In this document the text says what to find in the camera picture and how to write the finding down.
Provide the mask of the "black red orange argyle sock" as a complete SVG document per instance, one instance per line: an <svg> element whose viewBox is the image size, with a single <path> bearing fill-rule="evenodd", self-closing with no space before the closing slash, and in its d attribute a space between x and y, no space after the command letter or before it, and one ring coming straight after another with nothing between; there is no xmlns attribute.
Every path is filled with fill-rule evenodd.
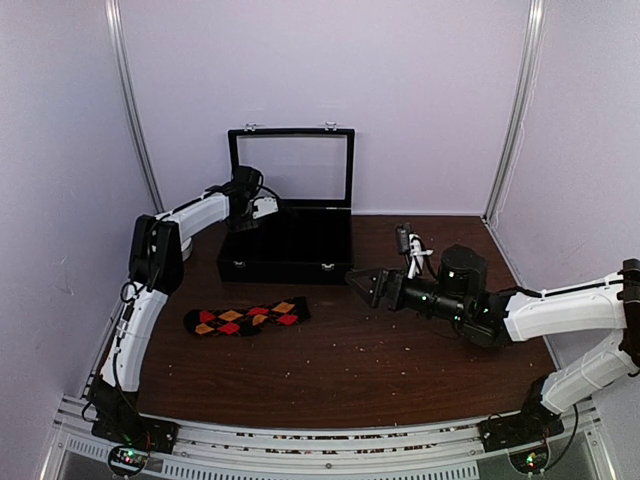
<svg viewBox="0 0 640 480"><path fill-rule="evenodd" d="M249 337L268 325L290 327L310 318L307 299L299 296L248 308L192 309L184 315L183 327L198 337Z"/></svg>

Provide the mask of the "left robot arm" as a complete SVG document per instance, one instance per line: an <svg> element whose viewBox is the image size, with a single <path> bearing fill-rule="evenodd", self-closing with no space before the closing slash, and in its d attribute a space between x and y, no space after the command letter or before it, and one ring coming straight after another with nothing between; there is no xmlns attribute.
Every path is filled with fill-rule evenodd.
<svg viewBox="0 0 640 480"><path fill-rule="evenodd" d="M183 251L194 235L213 224L251 229L259 218L275 213L277 199L259 195L263 183L257 169L240 166L225 184L212 186L172 210L137 218L128 280L120 290L124 309L88 400L96 410L93 423L104 424L121 443L133 444L144 433L134 406L141 367L160 313L183 281Z"/></svg>

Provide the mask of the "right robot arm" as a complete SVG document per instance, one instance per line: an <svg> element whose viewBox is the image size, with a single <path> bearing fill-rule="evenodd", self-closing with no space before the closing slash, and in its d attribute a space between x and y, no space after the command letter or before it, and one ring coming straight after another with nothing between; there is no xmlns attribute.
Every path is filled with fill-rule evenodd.
<svg viewBox="0 0 640 480"><path fill-rule="evenodd" d="M486 289L487 262L455 244L441 255L434 280L419 277L423 252L408 253L405 270L358 270L345 276L372 308L413 310L450 322L481 347L507 346L536 337L582 330L609 330L609 336L569 366L534 382L512 430L530 442L562 413L624 375L639 372L639 262L591 283L536 292L517 286Z"/></svg>

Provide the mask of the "black display box with lid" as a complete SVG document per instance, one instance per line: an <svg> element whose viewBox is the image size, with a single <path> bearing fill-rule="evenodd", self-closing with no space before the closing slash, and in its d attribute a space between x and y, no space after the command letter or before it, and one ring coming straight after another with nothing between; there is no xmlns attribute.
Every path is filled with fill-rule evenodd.
<svg viewBox="0 0 640 480"><path fill-rule="evenodd" d="M263 175L278 210L255 229L228 232L216 259L226 283L342 285L354 267L356 132L339 127L232 129L233 168Z"/></svg>

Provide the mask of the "white fluted bowl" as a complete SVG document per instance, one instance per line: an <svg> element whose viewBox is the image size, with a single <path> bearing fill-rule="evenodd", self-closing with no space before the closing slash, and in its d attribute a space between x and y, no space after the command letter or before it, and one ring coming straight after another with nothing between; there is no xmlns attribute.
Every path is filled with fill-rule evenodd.
<svg viewBox="0 0 640 480"><path fill-rule="evenodd" d="M183 242L181 245L182 261L186 262L191 257L192 252L193 252L193 240L189 238L185 242Z"/></svg>

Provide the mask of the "front aluminium rail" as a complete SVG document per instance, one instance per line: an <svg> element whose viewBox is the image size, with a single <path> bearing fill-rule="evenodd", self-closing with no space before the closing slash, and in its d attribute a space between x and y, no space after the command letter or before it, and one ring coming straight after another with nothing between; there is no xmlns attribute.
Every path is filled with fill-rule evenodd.
<svg viewBox="0 0 640 480"><path fill-rule="evenodd" d="M84 399L63 397L55 414L44 465L36 479L117 479L107 466L116 445L91 435ZM132 479L617 479L591 402L579 410L575 437L550 471L534 475L514 466L525 451L488 452L481 418L414 426L361 429L266 429L173 420L172 453L151 453ZM568 444L566 431L543 441L551 463Z"/></svg>

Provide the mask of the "right aluminium frame post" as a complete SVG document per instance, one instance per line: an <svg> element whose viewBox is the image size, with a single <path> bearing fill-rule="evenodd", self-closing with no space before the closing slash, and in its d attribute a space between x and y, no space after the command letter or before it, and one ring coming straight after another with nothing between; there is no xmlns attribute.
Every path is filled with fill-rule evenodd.
<svg viewBox="0 0 640 480"><path fill-rule="evenodd" d="M499 212L507 195L511 174L515 168L524 120L534 89L538 58L541 48L546 2L529 2L529 13L524 35L521 63L516 83L511 113L483 219L488 225L496 225Z"/></svg>

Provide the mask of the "aluminium frame post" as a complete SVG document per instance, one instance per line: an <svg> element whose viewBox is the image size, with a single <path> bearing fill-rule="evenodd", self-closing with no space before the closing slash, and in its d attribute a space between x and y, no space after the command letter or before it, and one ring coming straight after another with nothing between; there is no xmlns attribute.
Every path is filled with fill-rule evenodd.
<svg viewBox="0 0 640 480"><path fill-rule="evenodd" d="M120 88L124 100L126 121L133 142L134 152L141 171L145 190L149 196L153 210L156 213L160 213L165 210L165 207L149 156L141 116L136 101L135 88L127 53L120 1L106 0L104 5L107 27L109 30Z"/></svg>
<svg viewBox="0 0 640 480"><path fill-rule="evenodd" d="M488 225L496 225L499 212L507 195L511 174L515 168L524 120L534 89L538 58L541 48L546 2L529 2L529 13L524 35L521 63L516 83L511 113L483 219Z"/></svg>

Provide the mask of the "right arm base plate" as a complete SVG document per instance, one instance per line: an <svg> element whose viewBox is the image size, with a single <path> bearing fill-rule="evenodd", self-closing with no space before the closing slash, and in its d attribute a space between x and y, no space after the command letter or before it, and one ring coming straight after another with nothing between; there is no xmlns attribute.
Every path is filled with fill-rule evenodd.
<svg viewBox="0 0 640 480"><path fill-rule="evenodd" d="M564 424L559 417L540 420L522 413L491 417L477 427L486 452L543 442L564 432Z"/></svg>

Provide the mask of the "left aluminium frame post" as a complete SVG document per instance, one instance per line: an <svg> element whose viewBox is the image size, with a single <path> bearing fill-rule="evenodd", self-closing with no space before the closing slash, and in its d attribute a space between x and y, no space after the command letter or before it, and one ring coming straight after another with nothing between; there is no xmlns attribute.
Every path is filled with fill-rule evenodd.
<svg viewBox="0 0 640 480"><path fill-rule="evenodd" d="M106 0L104 5L107 27L109 30L120 88L124 100L126 121L133 142L134 152L141 171L145 190L149 196L153 210L156 213L160 213L165 210L165 207L149 156L141 116L136 101L135 88L127 53L120 1Z"/></svg>

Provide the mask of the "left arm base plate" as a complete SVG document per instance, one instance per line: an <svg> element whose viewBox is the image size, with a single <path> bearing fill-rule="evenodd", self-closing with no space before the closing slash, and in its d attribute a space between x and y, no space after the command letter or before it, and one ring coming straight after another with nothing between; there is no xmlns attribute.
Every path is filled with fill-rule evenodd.
<svg viewBox="0 0 640 480"><path fill-rule="evenodd" d="M177 439L177 423L142 416L133 424L99 419L91 427L93 436L147 452L171 454Z"/></svg>

